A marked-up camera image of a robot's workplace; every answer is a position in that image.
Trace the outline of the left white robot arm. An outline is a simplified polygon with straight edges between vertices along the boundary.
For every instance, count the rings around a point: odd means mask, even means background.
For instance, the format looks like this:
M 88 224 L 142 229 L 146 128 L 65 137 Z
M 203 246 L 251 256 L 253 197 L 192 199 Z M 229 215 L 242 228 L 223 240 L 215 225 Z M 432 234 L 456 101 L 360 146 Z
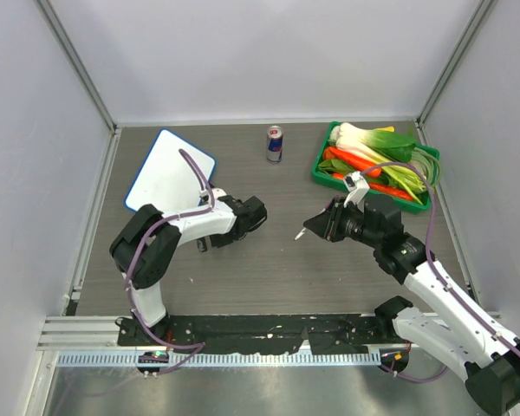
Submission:
M 125 275 L 133 314 L 140 320 L 137 335 L 147 345 L 159 345 L 167 334 L 167 316 L 160 279 L 176 249 L 192 241 L 199 248 L 221 248 L 242 240 L 267 220 L 264 202 L 256 196 L 245 201 L 211 192 L 196 208 L 164 213 L 143 205 L 114 239 L 109 254 Z

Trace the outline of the pink capped marker pen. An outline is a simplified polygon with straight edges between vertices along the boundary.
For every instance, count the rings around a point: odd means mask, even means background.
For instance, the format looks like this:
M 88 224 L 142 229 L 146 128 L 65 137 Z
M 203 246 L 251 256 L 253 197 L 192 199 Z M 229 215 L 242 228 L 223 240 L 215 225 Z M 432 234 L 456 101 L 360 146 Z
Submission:
M 306 233 L 307 229 L 306 228 L 302 228 L 298 233 L 297 235 L 294 237 L 294 241 L 297 241 L 299 238 L 301 238 L 305 233 Z

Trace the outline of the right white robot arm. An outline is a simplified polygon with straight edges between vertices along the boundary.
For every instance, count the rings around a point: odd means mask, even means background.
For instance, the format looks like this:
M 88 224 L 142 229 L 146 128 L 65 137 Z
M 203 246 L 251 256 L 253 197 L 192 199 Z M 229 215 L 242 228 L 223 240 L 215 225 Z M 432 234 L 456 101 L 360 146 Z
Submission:
M 333 198 L 303 226 L 329 242 L 351 238 L 372 248 L 379 267 L 442 321 L 436 323 L 396 296 L 375 310 L 379 339 L 401 338 L 423 348 L 464 382 L 489 415 L 502 415 L 520 404 L 520 338 L 483 310 L 426 245 L 404 230 L 401 211 L 391 198 L 370 195 L 362 206 Z

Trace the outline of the blue framed whiteboard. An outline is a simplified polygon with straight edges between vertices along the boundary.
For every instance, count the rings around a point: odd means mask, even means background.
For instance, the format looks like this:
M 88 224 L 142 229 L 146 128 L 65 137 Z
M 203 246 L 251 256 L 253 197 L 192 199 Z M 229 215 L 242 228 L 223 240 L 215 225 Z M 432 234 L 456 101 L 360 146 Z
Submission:
M 148 151 L 125 198 L 125 207 L 137 211 L 151 204 L 162 212 L 181 211 L 198 206 L 200 184 L 180 154 L 184 150 L 200 171 L 210 179 L 216 160 L 208 153 L 162 129 Z

